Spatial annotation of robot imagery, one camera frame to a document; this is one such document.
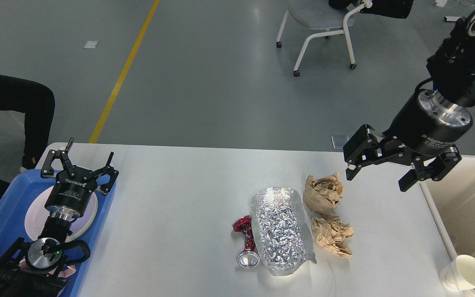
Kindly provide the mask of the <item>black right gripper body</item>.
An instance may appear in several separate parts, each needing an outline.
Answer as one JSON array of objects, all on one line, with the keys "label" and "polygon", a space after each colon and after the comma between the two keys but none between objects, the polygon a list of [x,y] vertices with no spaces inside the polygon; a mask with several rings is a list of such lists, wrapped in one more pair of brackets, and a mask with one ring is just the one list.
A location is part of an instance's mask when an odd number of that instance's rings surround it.
[{"label": "black right gripper body", "polygon": [[437,90],[417,90],[385,130],[406,147],[437,156],[456,143],[473,125],[470,112],[451,103]]}]

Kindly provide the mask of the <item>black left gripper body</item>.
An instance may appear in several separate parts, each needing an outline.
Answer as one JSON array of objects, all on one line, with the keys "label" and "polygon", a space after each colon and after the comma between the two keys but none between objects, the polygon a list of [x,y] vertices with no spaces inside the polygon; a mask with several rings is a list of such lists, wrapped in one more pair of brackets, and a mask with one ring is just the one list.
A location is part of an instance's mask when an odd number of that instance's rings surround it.
[{"label": "black left gripper body", "polygon": [[45,203],[50,214],[67,214],[71,219],[85,214],[91,194],[98,186],[97,177],[84,167],[74,167],[74,171],[74,176],[67,170],[56,173],[55,185]]}]

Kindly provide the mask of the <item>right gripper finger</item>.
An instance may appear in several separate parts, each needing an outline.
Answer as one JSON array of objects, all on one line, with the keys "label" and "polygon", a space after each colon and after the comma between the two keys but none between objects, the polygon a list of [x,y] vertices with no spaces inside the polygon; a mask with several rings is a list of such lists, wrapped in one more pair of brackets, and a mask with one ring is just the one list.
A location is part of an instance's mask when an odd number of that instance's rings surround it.
[{"label": "right gripper finger", "polygon": [[343,146],[344,160],[348,163],[346,178],[351,181],[368,165],[386,162],[411,165],[412,150],[394,135],[377,133],[369,124],[363,124]]},{"label": "right gripper finger", "polygon": [[426,157],[418,153],[410,154],[407,157],[407,164],[412,169],[398,181],[398,186],[402,192],[406,192],[419,181],[441,181],[462,158],[457,147],[452,145],[442,154],[435,156],[428,165],[425,165],[424,161],[428,159],[430,159],[430,156]]}]

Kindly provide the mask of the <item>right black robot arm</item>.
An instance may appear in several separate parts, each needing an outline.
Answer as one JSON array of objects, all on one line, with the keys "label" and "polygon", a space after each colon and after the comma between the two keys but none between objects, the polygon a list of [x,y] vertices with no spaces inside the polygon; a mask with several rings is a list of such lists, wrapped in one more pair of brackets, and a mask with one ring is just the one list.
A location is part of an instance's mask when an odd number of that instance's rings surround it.
[{"label": "right black robot arm", "polygon": [[426,67],[430,77],[387,130],[376,134],[364,124],[344,145],[347,180],[368,165],[409,165],[398,181],[405,192],[419,181],[441,181],[460,162],[456,141],[472,127],[468,108],[475,106],[475,10],[456,21]]}]

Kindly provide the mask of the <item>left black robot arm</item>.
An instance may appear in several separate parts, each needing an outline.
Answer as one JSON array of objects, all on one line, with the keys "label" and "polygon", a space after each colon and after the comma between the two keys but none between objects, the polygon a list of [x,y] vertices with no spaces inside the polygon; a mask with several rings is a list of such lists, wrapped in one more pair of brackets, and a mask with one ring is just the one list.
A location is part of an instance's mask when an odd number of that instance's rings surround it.
[{"label": "left black robot arm", "polygon": [[64,148],[47,155],[40,176],[55,182],[45,203],[45,225],[36,239],[27,242],[19,237],[0,258],[0,297],[58,297],[68,284],[62,270],[91,255],[86,241],[68,240],[70,228],[84,216],[92,194],[108,195],[119,172],[111,163],[113,152],[95,171],[72,164],[68,158],[72,144],[70,139]]}]

